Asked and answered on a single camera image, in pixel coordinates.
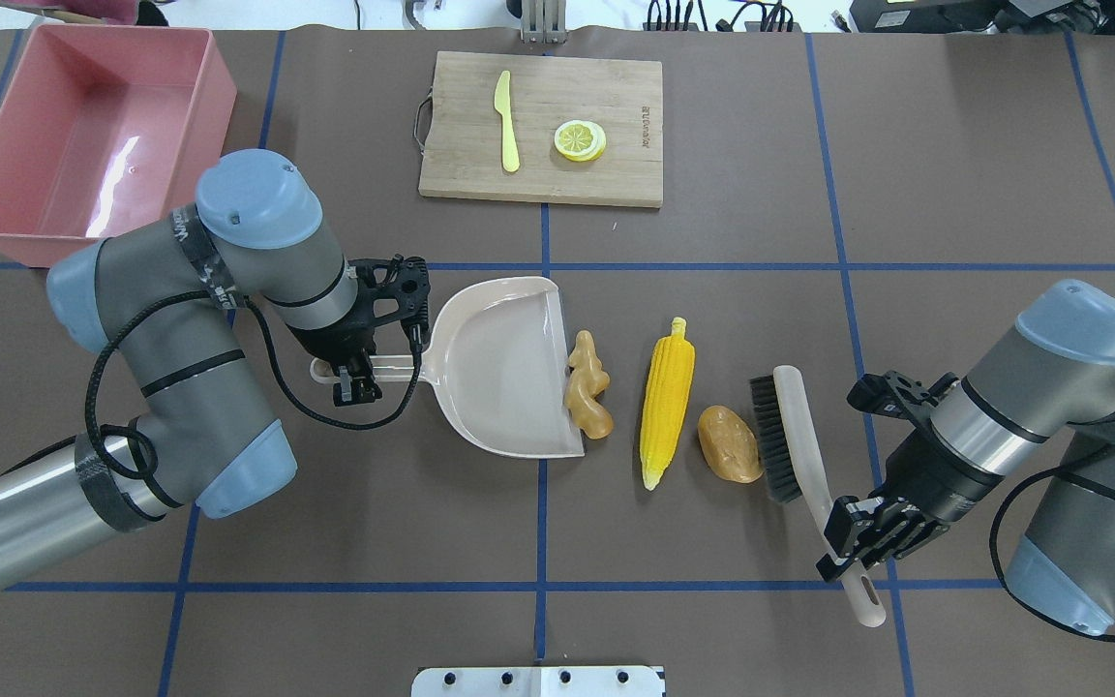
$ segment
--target ginger root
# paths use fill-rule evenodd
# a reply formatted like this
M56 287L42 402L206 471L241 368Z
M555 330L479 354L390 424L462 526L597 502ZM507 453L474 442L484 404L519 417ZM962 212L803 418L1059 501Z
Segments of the ginger root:
M597 401L597 396L610 385L610 374L601 369L591 332L584 329L575 335L575 349L570 352L566 365L574 369L566 383L566 408L571 418L592 441L608 436L613 430L613 416Z

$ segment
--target metal plate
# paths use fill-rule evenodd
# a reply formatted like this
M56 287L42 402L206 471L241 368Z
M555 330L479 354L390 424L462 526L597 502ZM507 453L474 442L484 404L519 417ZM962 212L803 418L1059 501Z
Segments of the metal plate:
M411 697L663 697L665 668L649 666L479 667L426 669Z

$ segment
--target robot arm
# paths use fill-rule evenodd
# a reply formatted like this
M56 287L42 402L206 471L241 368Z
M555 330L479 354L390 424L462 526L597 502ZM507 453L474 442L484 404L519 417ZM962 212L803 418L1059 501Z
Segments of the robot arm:
M850 561L904 559L961 519L1061 425L1078 434L1006 578L1017 598L1084 635L1115 621L1115 300L1084 282L1053 285L964 378L928 389L864 376L847 397L914 432L869 498L837 498L826 581Z
M182 504L222 517L291 481L282 423L226 322L244 296L264 297L338 370L336 401L362 403L380 397L372 330L399 321L419 354L428 291L419 258L347 261L304 177L269 151L223 157L195 204L61 261L48 278L59 321L93 352L122 340L149 413L109 433L87 414L91 439L0 477L0 588ZM398 310L378 318L386 299Z

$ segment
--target pink plastic bin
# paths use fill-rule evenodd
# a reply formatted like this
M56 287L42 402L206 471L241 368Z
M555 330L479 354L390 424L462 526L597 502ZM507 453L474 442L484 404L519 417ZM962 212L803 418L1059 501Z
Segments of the pink plastic bin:
M0 107L0 252L50 267L190 203L234 100L203 28L37 27Z

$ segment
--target potato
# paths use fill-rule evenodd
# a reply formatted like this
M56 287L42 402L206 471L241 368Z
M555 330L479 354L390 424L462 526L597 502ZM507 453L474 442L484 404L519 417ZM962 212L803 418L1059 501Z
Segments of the potato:
M729 407L704 409L698 430L704 459L721 480L752 484L765 473L755 434Z

